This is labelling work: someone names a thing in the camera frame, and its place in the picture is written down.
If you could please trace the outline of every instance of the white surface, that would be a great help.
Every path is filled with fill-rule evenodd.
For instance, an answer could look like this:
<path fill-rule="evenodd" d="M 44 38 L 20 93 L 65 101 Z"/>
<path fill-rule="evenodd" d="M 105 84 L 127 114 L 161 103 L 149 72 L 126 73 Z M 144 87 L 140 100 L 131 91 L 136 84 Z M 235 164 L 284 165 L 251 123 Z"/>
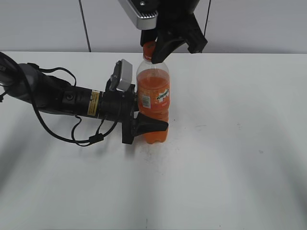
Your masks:
<path fill-rule="evenodd" d="M 212 0 L 207 53 L 307 53 L 306 0 Z"/>
<path fill-rule="evenodd" d="M 141 54 L 7 52 L 102 90 Z M 0 229 L 307 229 L 307 55 L 173 54 L 169 136 L 79 148 L 30 105 L 0 104 Z M 57 76 L 70 79 L 57 73 Z M 44 115 L 69 137 L 73 117 Z M 78 138 L 98 121 L 84 119 Z"/>
<path fill-rule="evenodd" d="M 136 29 L 117 0 L 82 0 L 84 17 L 93 52 L 142 52 L 141 31 Z M 205 27 L 208 1 L 200 0 L 195 16 Z M 176 50 L 188 53 L 187 45 Z"/>
<path fill-rule="evenodd" d="M 0 0 L 0 50 L 88 51 L 78 0 Z"/>

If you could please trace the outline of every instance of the orange soda bottle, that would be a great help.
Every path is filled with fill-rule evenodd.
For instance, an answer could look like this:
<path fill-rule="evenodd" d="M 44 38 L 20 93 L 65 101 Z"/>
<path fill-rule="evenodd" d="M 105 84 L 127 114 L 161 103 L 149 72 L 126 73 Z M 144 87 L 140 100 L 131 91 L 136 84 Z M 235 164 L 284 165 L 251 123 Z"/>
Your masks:
<path fill-rule="evenodd" d="M 153 64 L 151 58 L 155 41 L 143 45 L 144 61 L 137 70 L 138 106 L 140 113 L 157 120 L 168 122 L 170 105 L 169 72 L 164 62 Z M 164 142 L 166 131 L 145 133 L 147 143 Z"/>

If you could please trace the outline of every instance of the orange liquid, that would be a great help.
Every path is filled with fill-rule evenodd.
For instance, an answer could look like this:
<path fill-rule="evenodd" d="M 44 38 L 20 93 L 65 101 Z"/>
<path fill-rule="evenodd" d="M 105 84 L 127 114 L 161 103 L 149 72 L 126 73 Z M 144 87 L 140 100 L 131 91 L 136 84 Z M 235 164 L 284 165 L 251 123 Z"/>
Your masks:
<path fill-rule="evenodd" d="M 138 89 L 142 87 L 145 90 L 159 90 L 164 89 L 169 85 L 169 75 L 166 71 L 161 69 L 146 69 L 139 73 L 137 76 Z M 153 109 L 156 105 L 154 100 L 151 99 L 151 109 L 145 108 L 142 105 L 139 95 L 139 109 L 140 112 L 150 118 L 168 122 L 168 108 L 170 104 L 169 96 L 165 99 L 161 109 Z M 145 133 L 144 137 L 146 142 L 153 144 L 156 141 L 164 142 L 167 137 L 166 131 Z"/>

